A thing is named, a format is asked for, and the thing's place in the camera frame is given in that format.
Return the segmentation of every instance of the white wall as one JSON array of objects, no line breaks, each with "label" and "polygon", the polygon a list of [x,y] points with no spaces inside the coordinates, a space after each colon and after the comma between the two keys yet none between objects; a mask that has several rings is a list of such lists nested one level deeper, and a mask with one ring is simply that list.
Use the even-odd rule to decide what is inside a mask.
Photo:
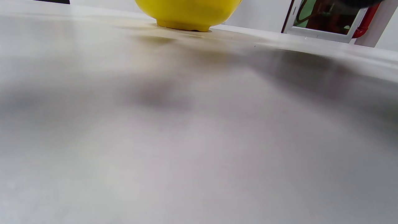
[{"label": "white wall", "polygon": [[375,47],[397,6],[397,0],[383,1],[377,9],[369,29],[362,37],[357,38],[355,44],[367,47]]},{"label": "white wall", "polygon": [[291,0],[242,0],[225,24],[280,33]]},{"label": "white wall", "polygon": [[392,15],[375,47],[398,51],[398,8]]},{"label": "white wall", "polygon": [[134,0],[70,0],[70,4],[108,8],[114,10],[142,12]]}]

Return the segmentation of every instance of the bowl base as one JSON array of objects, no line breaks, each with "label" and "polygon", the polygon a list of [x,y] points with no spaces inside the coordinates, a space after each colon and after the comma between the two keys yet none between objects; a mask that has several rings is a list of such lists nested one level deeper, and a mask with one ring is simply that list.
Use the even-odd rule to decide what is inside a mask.
[{"label": "bowl base", "polygon": [[185,23],[177,23],[165,20],[156,20],[158,26],[172,28],[172,29],[181,29],[188,31],[199,31],[199,32],[208,32],[210,26],[207,25],[196,25],[196,24],[185,24]]}]

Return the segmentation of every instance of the yellow bowl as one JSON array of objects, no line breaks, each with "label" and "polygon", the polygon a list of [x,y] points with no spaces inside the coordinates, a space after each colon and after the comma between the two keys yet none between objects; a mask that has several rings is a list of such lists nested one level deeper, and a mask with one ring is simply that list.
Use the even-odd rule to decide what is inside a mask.
[{"label": "yellow bowl", "polygon": [[225,22],[242,0],[135,0],[159,26],[207,32]]}]

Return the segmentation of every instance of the red pipe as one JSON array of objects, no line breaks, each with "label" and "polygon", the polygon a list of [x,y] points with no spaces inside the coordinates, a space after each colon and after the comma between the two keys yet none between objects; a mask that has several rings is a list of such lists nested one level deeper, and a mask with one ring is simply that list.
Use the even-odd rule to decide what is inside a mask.
[{"label": "red pipe", "polygon": [[362,37],[362,35],[366,33],[366,31],[369,29],[369,25],[371,24],[373,17],[376,14],[379,5],[380,3],[368,8],[362,19],[361,24],[359,25],[357,30],[355,30],[355,33],[352,36],[352,38]]}]

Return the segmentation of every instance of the white table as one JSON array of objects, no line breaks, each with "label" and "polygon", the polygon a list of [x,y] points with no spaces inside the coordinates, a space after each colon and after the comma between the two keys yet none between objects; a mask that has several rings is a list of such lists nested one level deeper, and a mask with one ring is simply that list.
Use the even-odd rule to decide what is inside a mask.
[{"label": "white table", "polygon": [[0,223],[397,223],[397,53],[153,23],[0,3]]}]

